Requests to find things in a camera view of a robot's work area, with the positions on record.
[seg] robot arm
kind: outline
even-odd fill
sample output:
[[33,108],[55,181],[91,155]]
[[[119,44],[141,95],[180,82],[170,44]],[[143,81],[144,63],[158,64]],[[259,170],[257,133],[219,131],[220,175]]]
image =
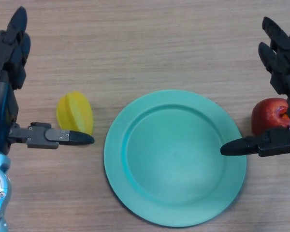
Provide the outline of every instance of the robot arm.
[[59,145],[88,145],[94,143],[88,134],[72,130],[56,130],[49,123],[34,122],[21,128],[16,120],[18,105],[14,91],[21,89],[25,65],[30,52],[30,37],[26,34],[27,13],[20,7],[6,30],[0,31],[0,232],[7,232],[5,208],[11,196],[7,177],[10,168],[11,144],[24,143],[29,148],[57,149]]

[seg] green plate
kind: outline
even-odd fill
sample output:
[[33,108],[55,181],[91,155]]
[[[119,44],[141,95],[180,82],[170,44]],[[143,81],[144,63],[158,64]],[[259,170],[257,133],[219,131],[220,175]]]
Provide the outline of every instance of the green plate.
[[187,227],[223,212],[239,193],[246,156],[220,147],[241,134],[216,103],[196,93],[163,90],[126,106],[104,146],[105,172],[119,200],[161,226]]

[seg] wooden table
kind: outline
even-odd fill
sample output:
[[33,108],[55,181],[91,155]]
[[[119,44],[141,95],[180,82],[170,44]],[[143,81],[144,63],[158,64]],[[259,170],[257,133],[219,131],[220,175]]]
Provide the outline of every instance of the wooden table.
[[[90,100],[93,146],[13,145],[12,232],[167,232],[124,209],[103,172],[103,143],[120,110],[143,94],[185,89],[221,105],[243,135],[254,105],[278,95],[258,44],[271,17],[290,34],[290,0],[0,0],[0,29],[28,12],[27,79],[16,92],[18,122],[50,122],[71,90]],[[225,213],[185,232],[290,232],[290,154],[248,157],[247,178]]]

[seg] plate rim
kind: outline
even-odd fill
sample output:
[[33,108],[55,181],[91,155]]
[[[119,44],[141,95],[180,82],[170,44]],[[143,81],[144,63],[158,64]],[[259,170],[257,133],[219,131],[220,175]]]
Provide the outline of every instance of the plate rim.
[[110,170],[108,170],[108,160],[107,160],[107,156],[105,155],[107,153],[107,149],[109,147],[108,143],[110,140],[110,135],[112,133],[113,128],[116,126],[116,124],[118,123],[118,118],[120,118],[120,115],[124,114],[127,110],[129,110],[132,107],[137,106],[138,101],[143,101],[144,99],[150,97],[150,96],[154,96],[156,94],[183,94],[183,95],[190,95],[194,97],[194,99],[197,99],[198,101],[203,101],[203,102],[208,102],[210,103],[210,108],[215,107],[217,110],[220,110],[221,112],[224,113],[224,115],[228,118],[229,122],[232,123],[232,131],[237,133],[237,137],[240,138],[241,137],[241,133],[237,127],[237,125],[235,124],[234,120],[231,118],[231,116],[221,107],[219,106],[216,102],[212,101],[211,99],[197,94],[195,92],[191,92],[191,91],[187,91],[187,90],[181,90],[181,89],[165,89],[165,90],[158,90],[158,91],[153,91],[150,93],[147,93],[145,95],[142,95],[136,99],[134,99],[133,101],[131,101],[129,104],[127,104],[125,107],[123,107],[123,109],[119,112],[119,114],[115,117],[114,121],[112,122],[112,125],[110,126],[106,138],[105,138],[105,143],[104,143],[104,149],[103,149],[103,163],[104,163],[104,172],[108,181],[108,184],[113,192],[113,194],[116,196],[116,198],[120,201],[120,203],[127,208],[130,212],[132,212],[133,214],[135,214],[138,218],[141,218],[145,221],[148,221],[150,223],[159,225],[159,226],[164,226],[164,227],[190,227],[190,226],[195,226],[198,224],[202,224],[208,220],[212,220],[213,218],[215,218],[216,216],[220,215],[224,210],[226,210],[237,198],[237,196],[240,194],[241,189],[243,187],[245,178],[246,178],[246,172],[247,172],[247,158],[246,156],[242,156],[242,162],[244,162],[244,167],[242,168],[242,172],[243,172],[243,176],[241,178],[241,180],[239,181],[239,187],[238,187],[238,191],[236,192],[235,196],[232,197],[232,200],[227,204],[227,206],[222,209],[222,210],[218,210],[219,212],[217,214],[215,214],[214,216],[203,220],[201,222],[199,222],[198,220],[196,220],[195,223],[165,223],[165,222],[159,222],[160,220],[156,220],[155,217],[153,218],[148,218],[148,217],[144,217],[144,215],[142,215],[142,209],[138,209],[137,206],[132,207],[131,204],[129,202],[127,202],[127,199],[123,199],[124,197],[122,195],[118,195],[118,187],[116,187],[116,184],[114,184],[114,180],[112,180],[112,172],[110,172]]

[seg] plate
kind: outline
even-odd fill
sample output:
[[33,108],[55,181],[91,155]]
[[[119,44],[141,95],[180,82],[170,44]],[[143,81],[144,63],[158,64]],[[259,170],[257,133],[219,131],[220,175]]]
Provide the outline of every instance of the plate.
[[104,145],[113,192],[134,214],[167,227],[188,227],[223,212],[239,193],[246,156],[220,147],[241,134],[216,103],[193,92],[162,90],[126,106]]

